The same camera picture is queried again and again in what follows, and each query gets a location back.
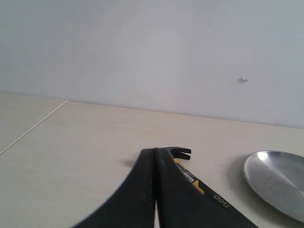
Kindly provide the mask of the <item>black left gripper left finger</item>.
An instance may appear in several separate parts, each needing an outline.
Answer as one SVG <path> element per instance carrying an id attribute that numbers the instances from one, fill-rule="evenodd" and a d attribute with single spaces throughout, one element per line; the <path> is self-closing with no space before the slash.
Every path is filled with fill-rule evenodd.
<path id="1" fill-rule="evenodd" d="M 115 193 L 75 228 L 153 228 L 154 149 L 143 149 Z"/>

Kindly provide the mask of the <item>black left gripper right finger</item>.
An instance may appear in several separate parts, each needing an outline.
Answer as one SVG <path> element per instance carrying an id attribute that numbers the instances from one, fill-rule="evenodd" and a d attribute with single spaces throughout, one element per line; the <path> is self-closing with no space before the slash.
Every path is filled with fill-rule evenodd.
<path id="1" fill-rule="evenodd" d="M 254 228 L 239 211 L 227 211 L 204 197 L 181 173 L 165 148 L 155 150 L 158 213 L 162 228 Z"/>

